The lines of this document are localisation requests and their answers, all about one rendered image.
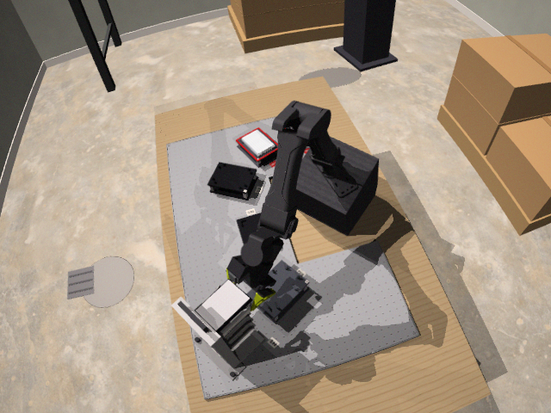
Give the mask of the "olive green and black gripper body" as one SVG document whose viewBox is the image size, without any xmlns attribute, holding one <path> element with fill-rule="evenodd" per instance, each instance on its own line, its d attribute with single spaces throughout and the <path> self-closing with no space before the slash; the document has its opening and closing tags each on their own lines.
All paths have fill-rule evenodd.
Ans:
<svg viewBox="0 0 551 413">
<path fill-rule="evenodd" d="M 256 282 L 251 277 L 247 277 L 244 280 L 244 283 L 246 283 L 250 288 L 252 288 L 259 296 L 264 298 L 273 293 L 269 288 L 266 288 L 266 287 L 274 286 L 276 283 L 276 280 L 274 280 L 270 275 L 267 275 L 265 280 L 262 280 L 259 282 Z"/>
</svg>

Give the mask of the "black rectangular frame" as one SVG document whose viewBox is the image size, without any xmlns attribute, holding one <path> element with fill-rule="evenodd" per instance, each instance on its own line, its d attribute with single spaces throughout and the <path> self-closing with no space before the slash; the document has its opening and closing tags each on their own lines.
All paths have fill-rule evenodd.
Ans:
<svg viewBox="0 0 551 413">
<path fill-rule="evenodd" d="M 260 219 L 261 213 L 254 214 L 242 219 L 237 219 L 238 228 L 242 237 L 243 244 L 248 242 L 251 233 L 257 231 L 257 225 Z"/>
</svg>

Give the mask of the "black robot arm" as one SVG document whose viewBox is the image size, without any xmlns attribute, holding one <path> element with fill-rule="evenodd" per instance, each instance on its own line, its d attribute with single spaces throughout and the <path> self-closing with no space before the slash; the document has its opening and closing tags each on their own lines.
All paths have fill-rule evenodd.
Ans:
<svg viewBox="0 0 551 413">
<path fill-rule="evenodd" d="M 297 101 L 290 102 L 274 118 L 272 129 L 278 131 L 274 175 L 257 231 L 242 246 L 241 256 L 233 256 L 227 267 L 229 279 L 235 284 L 249 276 L 256 282 L 265 280 L 273 266 L 265 261 L 273 262 L 284 245 L 281 238 L 289 239 L 296 231 L 296 185 L 307 144 L 311 149 L 309 157 L 339 198 L 357 189 L 343 167 L 345 156 L 341 156 L 339 146 L 332 143 L 327 132 L 330 122 L 331 110 Z"/>
</svg>

